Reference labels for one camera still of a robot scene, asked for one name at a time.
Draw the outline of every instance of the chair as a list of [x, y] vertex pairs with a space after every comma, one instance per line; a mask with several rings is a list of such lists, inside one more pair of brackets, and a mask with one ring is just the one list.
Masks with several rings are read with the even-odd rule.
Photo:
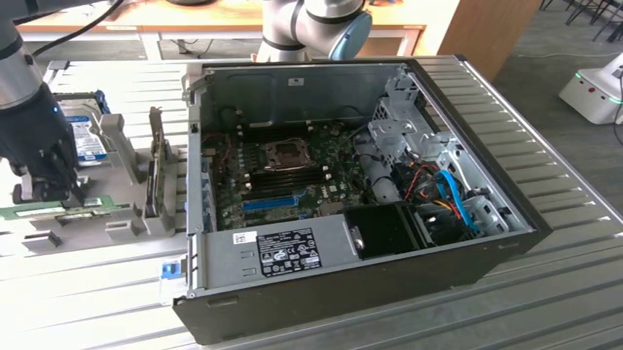
[[618, 15], [619, 11], [620, 11], [622, 8], [623, 8], [623, 1], [620, 1], [620, 0], [602, 0], [602, 3], [599, 3], [599, 9], [598, 9], [598, 12], [600, 11], [600, 12], [599, 12], [599, 16], [603, 14], [603, 11], [606, 11], [606, 8], [607, 8], [608, 6], [616, 7], [616, 9], [612, 11], [612, 15], [608, 17], [606, 23], [604, 23], [603, 26], [602, 26], [602, 29], [596, 32], [596, 35], [595, 35], [595, 37], [592, 38], [592, 41], [596, 40], [596, 38], [599, 37], [599, 35], [600, 35], [600, 34], [603, 33], [603, 31], [606, 30], [606, 27], [607, 27], [611, 23], [622, 23], [620, 21], [619, 21], [619, 22], [614, 22], [612, 19], [614, 19], [614, 16]]
[[575, 18], [578, 18], [578, 16], [587, 10], [587, 9], [595, 9], [595, 14], [592, 15], [592, 18], [591, 18], [591, 24], [595, 23], [595, 20], [596, 20], [596, 13], [602, 10], [602, 3], [603, 2], [610, 2], [610, 1], [614, 1], [614, 0], [602, 0], [600, 3], [596, 3], [598, 0], [587, 0], [586, 3], [584, 3], [584, 0], [580, 0], [580, 2], [578, 3], [578, 7], [575, 7], [575, 10], [574, 12], [571, 13], [571, 15], [568, 16], [568, 19], [567, 19], [567, 22], [564, 22], [564, 24], [570, 25], [571, 22], [574, 22]]
[[[547, 4], [546, 4], [546, 1], [547, 1], [547, 0], [542, 0], [542, 6], [539, 7], [539, 9], [540, 9], [542, 11], [546, 11], [546, 10], [547, 10], [547, 7], [550, 6], [550, 4], [552, 3], [554, 0], [550, 0], [550, 2], [548, 2]], [[564, 11], [567, 11], [567, 10], [570, 9], [570, 7], [571, 7], [572, 4], [574, 4], [574, 0], [570, 0], [570, 1], [568, 1], [568, 6], [567, 6], [567, 8], [564, 9]]]

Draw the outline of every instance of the motherboard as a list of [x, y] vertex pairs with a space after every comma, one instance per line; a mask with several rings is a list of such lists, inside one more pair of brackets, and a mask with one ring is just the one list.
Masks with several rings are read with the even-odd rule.
[[354, 148], [360, 130], [328, 122], [204, 134], [217, 229], [328, 216], [371, 203]]

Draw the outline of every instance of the gray table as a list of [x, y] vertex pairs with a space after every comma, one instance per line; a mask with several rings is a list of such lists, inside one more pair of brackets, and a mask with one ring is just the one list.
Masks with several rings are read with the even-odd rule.
[[[623, 344], [619, 214], [471, 65], [454, 57], [418, 60], [555, 232], [474, 286], [209, 349], [604, 349]], [[111, 109], [124, 113], [139, 147], [149, 134], [140, 111], [153, 101], [164, 108], [171, 142], [185, 143], [180, 76], [179, 62], [145, 61], [76, 62], [47, 73], [53, 90], [80, 90], [87, 82], [108, 89]], [[185, 237], [101, 245], [0, 259], [1, 349], [196, 349], [172, 310], [159, 303], [159, 264], [184, 254]]]

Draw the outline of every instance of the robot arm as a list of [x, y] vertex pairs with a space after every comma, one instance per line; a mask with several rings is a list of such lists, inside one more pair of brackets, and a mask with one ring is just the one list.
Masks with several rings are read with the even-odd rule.
[[265, 0], [259, 62], [306, 61], [306, 47], [331, 60], [352, 59], [370, 35], [364, 0]]
[[13, 203], [63, 201], [81, 206], [73, 131], [43, 82], [12, 20], [92, 3], [92, 0], [0, 0], [0, 157], [21, 184]]

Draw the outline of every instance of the blue pcie slot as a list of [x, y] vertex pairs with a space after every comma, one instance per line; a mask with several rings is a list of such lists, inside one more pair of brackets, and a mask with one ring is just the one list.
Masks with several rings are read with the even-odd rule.
[[264, 210], [280, 208], [284, 206], [296, 206], [298, 199], [295, 197], [268, 199], [265, 201], [255, 201], [243, 203], [243, 211]]

